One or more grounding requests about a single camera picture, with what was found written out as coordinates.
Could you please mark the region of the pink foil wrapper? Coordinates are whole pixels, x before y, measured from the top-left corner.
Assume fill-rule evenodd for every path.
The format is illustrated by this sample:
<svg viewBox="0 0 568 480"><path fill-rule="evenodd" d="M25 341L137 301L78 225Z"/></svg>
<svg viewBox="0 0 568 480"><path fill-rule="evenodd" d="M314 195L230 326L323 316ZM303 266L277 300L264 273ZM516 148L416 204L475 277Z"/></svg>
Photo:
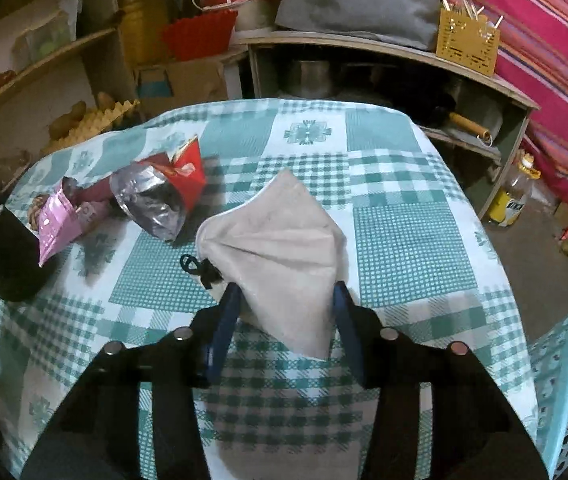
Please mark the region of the pink foil wrapper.
<svg viewBox="0 0 568 480"><path fill-rule="evenodd" d="M49 194L34 197L28 209L30 228L38 238L38 266L93 229L109 210L108 200L84 200L78 181L63 177Z"/></svg>

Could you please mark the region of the beige cloth pouch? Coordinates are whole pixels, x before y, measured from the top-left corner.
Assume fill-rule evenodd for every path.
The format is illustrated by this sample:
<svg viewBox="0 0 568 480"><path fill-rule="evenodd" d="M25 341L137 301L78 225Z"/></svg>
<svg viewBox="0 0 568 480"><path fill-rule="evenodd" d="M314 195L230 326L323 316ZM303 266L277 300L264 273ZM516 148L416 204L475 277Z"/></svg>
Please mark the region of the beige cloth pouch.
<svg viewBox="0 0 568 480"><path fill-rule="evenodd" d="M200 224L200 262L218 275L210 295L235 283L243 320L289 351L326 360L335 330L335 284L348 276L347 237L307 187L284 169L241 206Z"/></svg>

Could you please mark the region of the red silver chip bag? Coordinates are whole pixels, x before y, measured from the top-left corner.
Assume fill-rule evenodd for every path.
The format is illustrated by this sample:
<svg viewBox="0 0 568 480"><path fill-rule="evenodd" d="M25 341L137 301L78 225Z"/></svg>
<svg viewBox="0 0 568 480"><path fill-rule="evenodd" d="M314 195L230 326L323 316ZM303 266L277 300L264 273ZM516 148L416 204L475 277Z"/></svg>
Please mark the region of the red silver chip bag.
<svg viewBox="0 0 568 480"><path fill-rule="evenodd" d="M147 157L109 177L114 200L148 234L174 242L207 183L197 136L171 157Z"/></svg>

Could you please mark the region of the dark red scouring pad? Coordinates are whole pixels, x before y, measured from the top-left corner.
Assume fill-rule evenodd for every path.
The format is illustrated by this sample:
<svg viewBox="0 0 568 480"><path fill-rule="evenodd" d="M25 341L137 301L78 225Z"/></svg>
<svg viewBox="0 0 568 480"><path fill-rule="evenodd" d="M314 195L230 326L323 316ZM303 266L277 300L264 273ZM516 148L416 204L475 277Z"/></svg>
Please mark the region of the dark red scouring pad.
<svg viewBox="0 0 568 480"><path fill-rule="evenodd" d="M74 202L81 205L84 202L109 202L114 197L110 188L110 178L105 177L86 188L79 188L74 194Z"/></svg>

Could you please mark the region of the green checkered tablecloth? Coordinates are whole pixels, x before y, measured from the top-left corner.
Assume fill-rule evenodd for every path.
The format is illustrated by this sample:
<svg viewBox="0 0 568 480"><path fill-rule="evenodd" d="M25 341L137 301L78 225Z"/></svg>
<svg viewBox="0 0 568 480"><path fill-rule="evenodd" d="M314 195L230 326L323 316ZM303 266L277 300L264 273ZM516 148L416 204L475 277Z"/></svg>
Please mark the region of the green checkered tablecloth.
<svg viewBox="0 0 568 480"><path fill-rule="evenodd" d="M201 222L251 200L283 169L346 236L354 300L420 344L466 342L536 431L523 325L502 263L436 148L395 110L275 99L171 110L44 157L8 209L24 219L34 197L65 177L91 184L192 138L207 184L175 243L108 218L61 253L33 299L0 299L0 428L12 474L107 341L152 344L211 306L181 255L195 252ZM195 405L214 478L354 479L377 394L357 385L339 342L327 360L311 360L239 323L221 382L197 391Z"/></svg>

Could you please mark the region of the black box on table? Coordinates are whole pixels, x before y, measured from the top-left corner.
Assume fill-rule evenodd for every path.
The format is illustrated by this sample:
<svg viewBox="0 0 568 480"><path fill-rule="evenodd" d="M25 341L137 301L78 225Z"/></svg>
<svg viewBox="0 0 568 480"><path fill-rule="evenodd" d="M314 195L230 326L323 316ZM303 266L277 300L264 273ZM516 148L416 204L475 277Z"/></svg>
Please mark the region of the black box on table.
<svg viewBox="0 0 568 480"><path fill-rule="evenodd" d="M9 209L0 205L0 298L26 301L35 296L58 269L54 257L42 266L40 241Z"/></svg>

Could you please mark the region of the oil bottle on floor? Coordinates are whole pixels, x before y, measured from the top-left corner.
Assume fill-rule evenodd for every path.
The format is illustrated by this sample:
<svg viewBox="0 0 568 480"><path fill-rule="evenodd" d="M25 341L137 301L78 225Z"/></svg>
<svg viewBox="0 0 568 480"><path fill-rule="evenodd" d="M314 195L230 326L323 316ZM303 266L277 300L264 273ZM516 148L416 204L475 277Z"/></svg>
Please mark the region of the oil bottle on floor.
<svg viewBox="0 0 568 480"><path fill-rule="evenodd" d="M534 155L519 150L487 211L489 221L502 228L512 226L540 178L541 172L534 166Z"/></svg>

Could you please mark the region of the yellow egg tray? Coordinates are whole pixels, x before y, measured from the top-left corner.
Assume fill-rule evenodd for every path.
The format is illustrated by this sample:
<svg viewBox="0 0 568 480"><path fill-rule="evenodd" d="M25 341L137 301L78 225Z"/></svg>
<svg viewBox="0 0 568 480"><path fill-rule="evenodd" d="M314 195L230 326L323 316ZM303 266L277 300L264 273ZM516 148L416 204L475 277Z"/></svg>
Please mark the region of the yellow egg tray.
<svg viewBox="0 0 568 480"><path fill-rule="evenodd" d="M84 102L78 102L70 113L61 115L49 125L49 141L40 154L49 155L72 148L101 133L134 126L140 119L139 107L139 100L116 102L107 110L87 108Z"/></svg>

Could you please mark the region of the wooden low cabinet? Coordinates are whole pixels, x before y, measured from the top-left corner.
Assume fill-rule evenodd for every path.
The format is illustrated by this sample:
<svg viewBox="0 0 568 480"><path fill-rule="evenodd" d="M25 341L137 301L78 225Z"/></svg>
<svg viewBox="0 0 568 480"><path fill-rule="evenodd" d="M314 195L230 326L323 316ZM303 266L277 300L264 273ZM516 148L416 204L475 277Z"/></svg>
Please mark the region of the wooden low cabinet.
<svg viewBox="0 0 568 480"><path fill-rule="evenodd" d="M530 115L525 92L436 54L384 42L320 32L268 32L241 40L257 98L369 103L409 116L485 217L514 162ZM488 128L486 145L449 120L458 113Z"/></svg>

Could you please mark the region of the cardboard box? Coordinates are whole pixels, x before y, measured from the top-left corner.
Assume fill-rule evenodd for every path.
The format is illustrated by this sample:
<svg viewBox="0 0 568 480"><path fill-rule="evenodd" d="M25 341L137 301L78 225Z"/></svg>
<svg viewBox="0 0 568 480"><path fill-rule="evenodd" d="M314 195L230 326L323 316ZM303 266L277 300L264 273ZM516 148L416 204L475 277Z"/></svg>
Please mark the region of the cardboard box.
<svg viewBox="0 0 568 480"><path fill-rule="evenodd" d="M138 68L136 92L147 118L176 108L226 101L229 96L223 64L202 58Z"/></svg>

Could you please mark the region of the yellow utensil holder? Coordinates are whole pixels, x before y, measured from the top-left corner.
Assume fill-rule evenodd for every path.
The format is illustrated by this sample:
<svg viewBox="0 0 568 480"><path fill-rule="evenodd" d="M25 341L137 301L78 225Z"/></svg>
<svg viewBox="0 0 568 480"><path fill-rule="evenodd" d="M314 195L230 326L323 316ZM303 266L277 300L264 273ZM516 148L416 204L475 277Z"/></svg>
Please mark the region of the yellow utensil holder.
<svg viewBox="0 0 568 480"><path fill-rule="evenodd" d="M436 55L484 76L496 71L501 41L499 26L473 0L440 0Z"/></svg>

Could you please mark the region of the clear storage container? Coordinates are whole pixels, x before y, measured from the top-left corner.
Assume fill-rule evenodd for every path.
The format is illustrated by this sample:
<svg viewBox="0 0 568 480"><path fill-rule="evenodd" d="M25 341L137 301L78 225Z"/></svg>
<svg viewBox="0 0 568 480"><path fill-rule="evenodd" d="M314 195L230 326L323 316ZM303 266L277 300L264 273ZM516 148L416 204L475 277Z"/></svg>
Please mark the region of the clear storage container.
<svg viewBox="0 0 568 480"><path fill-rule="evenodd" d="M73 41L68 13L59 11L42 25L25 30L14 40L11 49L14 69L21 72Z"/></svg>

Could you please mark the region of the yellow oil jug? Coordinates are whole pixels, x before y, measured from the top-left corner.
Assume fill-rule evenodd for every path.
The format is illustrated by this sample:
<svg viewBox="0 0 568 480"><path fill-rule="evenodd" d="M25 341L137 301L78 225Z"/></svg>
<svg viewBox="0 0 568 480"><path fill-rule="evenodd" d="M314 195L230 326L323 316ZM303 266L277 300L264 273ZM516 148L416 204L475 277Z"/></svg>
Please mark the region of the yellow oil jug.
<svg viewBox="0 0 568 480"><path fill-rule="evenodd" d="M168 0L118 0L126 64L131 68L169 58L163 32L170 24Z"/></svg>

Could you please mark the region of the wooden handled pan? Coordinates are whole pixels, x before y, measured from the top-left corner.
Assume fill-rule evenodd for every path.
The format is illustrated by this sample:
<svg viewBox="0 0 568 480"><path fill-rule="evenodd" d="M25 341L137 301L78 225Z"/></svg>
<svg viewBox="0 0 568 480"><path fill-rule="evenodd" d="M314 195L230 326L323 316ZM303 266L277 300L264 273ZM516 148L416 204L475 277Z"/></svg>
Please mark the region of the wooden handled pan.
<svg viewBox="0 0 568 480"><path fill-rule="evenodd" d="M486 145L492 144L492 136L488 128L485 128L484 126L477 124L477 122L473 122L472 120L458 113L450 113L449 120L456 127L466 131L469 134L474 134L474 136L482 141L482 143L485 143Z"/></svg>

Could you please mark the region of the wooden wall shelf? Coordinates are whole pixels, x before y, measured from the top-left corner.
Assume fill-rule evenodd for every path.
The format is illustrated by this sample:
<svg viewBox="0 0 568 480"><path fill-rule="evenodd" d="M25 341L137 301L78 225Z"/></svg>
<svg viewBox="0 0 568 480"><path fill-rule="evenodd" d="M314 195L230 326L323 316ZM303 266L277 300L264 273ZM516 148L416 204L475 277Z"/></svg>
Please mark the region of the wooden wall shelf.
<svg viewBox="0 0 568 480"><path fill-rule="evenodd" d="M106 92L133 101L131 70L124 62L118 0L76 0L70 44L19 68L14 44L30 29L44 25L62 9L62 0L0 0L0 74L15 75L0 87L0 158L38 155L48 141L49 124L83 101L93 105Z"/></svg>

